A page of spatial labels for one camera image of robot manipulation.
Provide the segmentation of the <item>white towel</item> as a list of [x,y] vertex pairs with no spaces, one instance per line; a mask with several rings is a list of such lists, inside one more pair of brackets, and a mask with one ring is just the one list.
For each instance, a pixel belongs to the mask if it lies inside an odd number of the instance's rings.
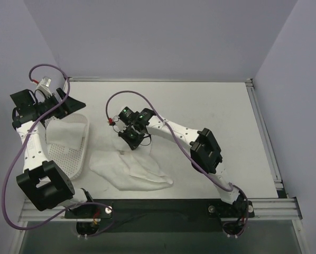
[[119,191],[157,191],[173,186],[173,180],[151,156],[150,148],[131,150],[114,131],[90,156],[89,169]]
[[55,144],[65,148],[79,150],[85,133],[84,123],[68,123],[52,120],[46,128],[47,144]]

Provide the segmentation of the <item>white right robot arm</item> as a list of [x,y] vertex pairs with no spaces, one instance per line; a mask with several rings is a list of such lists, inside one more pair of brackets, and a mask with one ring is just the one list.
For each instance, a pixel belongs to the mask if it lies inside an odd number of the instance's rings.
[[125,107],[110,123],[118,128],[118,136],[131,150],[137,149],[145,138],[153,136],[176,143],[192,167],[215,185],[220,200],[224,202],[225,214],[234,217],[242,211],[242,204],[246,199],[231,182],[221,148],[211,130],[181,126],[158,116],[149,108],[134,112]]

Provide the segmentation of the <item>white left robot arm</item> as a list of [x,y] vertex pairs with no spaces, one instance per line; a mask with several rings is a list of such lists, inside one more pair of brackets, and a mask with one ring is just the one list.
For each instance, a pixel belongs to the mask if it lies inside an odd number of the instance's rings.
[[89,120],[78,113],[86,105],[62,88],[56,91],[62,105],[49,92],[42,102],[28,89],[11,95],[16,105],[12,126],[25,145],[23,172],[16,182],[39,211],[77,205],[77,212],[89,218],[96,205],[87,190],[72,183],[80,176],[86,156]]

